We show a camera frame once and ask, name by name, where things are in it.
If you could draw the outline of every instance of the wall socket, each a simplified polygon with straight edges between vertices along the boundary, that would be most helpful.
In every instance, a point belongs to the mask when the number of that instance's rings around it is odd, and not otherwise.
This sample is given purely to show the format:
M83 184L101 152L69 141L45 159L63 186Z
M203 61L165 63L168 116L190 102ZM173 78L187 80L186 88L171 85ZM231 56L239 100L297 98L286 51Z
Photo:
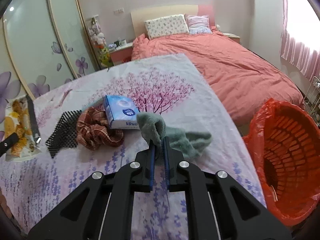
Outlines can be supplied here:
M120 9L118 9L118 10L114 10L113 13L114 13L114 14L124 13L124 9L123 9L123 8L120 8Z

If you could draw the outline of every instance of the pillow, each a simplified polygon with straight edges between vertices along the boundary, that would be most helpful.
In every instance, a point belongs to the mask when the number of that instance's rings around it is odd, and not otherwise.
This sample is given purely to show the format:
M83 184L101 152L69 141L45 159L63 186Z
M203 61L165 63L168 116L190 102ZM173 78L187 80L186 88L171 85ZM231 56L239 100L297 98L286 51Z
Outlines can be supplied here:
M171 34L189 34L188 25L183 14L148 20L145 21L145 25L150 40Z
M212 33L209 26L209 15L191 16L186 14L190 34Z

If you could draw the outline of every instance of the tissue pack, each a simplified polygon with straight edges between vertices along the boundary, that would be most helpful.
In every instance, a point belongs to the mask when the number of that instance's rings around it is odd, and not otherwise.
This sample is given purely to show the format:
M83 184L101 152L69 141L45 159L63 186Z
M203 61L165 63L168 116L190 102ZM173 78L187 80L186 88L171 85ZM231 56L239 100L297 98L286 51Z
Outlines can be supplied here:
M137 107L131 98L107 95L103 104L111 129L139 129Z

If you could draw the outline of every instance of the pink bedspread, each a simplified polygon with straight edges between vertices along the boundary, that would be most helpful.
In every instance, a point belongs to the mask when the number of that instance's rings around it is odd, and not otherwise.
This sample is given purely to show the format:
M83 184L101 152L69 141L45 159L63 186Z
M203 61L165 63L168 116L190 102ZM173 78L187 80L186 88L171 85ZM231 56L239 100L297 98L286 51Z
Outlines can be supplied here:
M269 98L303 107L301 93L285 74L218 31L151 41L142 34L133 42L132 60L175 53L192 61L237 126L249 123Z

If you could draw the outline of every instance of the beige headboard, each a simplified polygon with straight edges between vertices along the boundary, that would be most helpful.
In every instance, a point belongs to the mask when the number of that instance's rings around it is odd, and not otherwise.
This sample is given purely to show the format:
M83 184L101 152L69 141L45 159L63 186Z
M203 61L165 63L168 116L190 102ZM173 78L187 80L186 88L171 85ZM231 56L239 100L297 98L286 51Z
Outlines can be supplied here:
M152 8L143 8L131 12L132 24L136 37L147 34L144 22L159 17L175 14L197 15L198 5L170 5Z

